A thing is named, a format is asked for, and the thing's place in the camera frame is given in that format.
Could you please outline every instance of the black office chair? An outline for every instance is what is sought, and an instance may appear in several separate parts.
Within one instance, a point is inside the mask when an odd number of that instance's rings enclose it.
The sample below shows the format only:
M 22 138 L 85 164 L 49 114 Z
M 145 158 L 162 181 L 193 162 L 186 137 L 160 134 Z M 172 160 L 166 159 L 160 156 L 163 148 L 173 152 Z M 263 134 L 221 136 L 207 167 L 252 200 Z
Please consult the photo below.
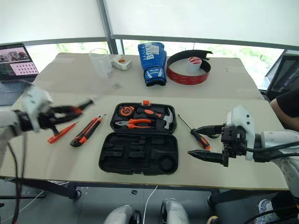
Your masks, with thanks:
M 285 54 L 265 95 L 271 101 L 297 87 L 299 87 L 299 55 Z

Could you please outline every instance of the hammer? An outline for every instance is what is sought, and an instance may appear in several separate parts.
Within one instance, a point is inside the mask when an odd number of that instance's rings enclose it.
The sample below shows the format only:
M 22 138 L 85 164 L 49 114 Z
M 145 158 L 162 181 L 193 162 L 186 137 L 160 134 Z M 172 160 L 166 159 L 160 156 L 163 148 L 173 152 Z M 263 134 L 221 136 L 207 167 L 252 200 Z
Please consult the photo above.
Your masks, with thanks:
M 168 108 L 169 111 L 169 116 L 166 116 L 165 114 L 162 113 L 157 113 L 155 111 L 151 111 L 148 109 L 143 109 L 141 107 L 139 107 L 137 109 L 137 113 L 144 113 L 147 115 L 148 118 L 150 119 L 161 119 L 161 120 L 165 120 L 166 121 L 166 125 L 164 126 L 164 129 L 169 130 L 169 125 L 172 123 L 173 121 L 173 115 L 170 111 L 170 109 Z

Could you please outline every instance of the black toolbox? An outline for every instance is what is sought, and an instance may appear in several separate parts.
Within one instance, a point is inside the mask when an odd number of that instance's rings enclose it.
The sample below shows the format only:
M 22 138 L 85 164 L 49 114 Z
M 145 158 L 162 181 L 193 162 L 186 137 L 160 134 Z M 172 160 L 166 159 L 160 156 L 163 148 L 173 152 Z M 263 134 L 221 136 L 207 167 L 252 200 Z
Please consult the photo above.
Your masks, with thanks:
M 153 119 L 148 114 L 140 113 L 140 110 L 144 109 L 153 110 L 166 116 L 169 116 L 171 112 L 173 120 L 169 129 L 165 129 L 166 122 L 164 120 Z M 130 119 L 150 119 L 151 123 L 141 122 L 135 125 L 147 127 L 132 129 L 126 125 L 115 124 Z M 110 133 L 105 138 L 99 159 L 99 167 L 102 170 L 127 175 L 133 173 L 143 173 L 144 175 L 172 174 L 177 170 L 178 143 L 172 135 L 177 123 L 172 106 L 150 104 L 149 101 L 144 101 L 143 104 L 121 103 L 116 106 L 110 126 L 115 132 Z

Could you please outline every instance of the boxing glove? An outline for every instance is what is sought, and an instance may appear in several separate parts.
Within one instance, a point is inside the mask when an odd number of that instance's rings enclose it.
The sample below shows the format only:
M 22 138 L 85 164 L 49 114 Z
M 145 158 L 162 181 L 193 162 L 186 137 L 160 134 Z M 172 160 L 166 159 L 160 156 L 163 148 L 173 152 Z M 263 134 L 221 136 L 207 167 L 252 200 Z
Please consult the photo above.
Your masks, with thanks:
M 159 42 L 140 43 L 138 45 L 141 66 L 144 70 L 144 80 L 147 86 L 155 84 L 165 85 L 166 76 L 164 66 L 166 51 L 164 45 Z

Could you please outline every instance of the gray floor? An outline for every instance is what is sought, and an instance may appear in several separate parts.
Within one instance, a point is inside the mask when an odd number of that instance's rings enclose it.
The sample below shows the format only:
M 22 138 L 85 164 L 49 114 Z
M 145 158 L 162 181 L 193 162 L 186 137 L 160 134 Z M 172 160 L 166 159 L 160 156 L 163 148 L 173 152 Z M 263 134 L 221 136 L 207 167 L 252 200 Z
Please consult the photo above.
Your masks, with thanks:
M 116 189 L 116 188 L 80 188 L 82 196 L 73 201 L 54 194 L 45 199 L 36 199 L 24 209 L 19 216 L 20 224 L 101 224 L 115 208 L 130 204 L 142 215 L 146 200 L 152 189 Z M 14 184 L 0 180 L 0 195 L 13 195 Z M 40 191 L 24 187 L 23 194 L 36 194 Z M 146 211 L 145 223 L 159 224 L 160 208 L 165 198 L 175 198 L 184 206 L 191 224 L 205 224 L 213 215 L 206 203 L 210 192 L 188 190 L 159 190 L 152 195 Z M 273 195 L 256 196 L 239 201 L 222 203 L 216 206 L 217 215 L 223 224 L 241 224 L 258 213 L 257 203 Z M 20 208 L 31 199 L 23 199 Z M 1 221 L 11 216 L 14 211 L 14 200 L 0 200 L 5 206 L 0 208 Z

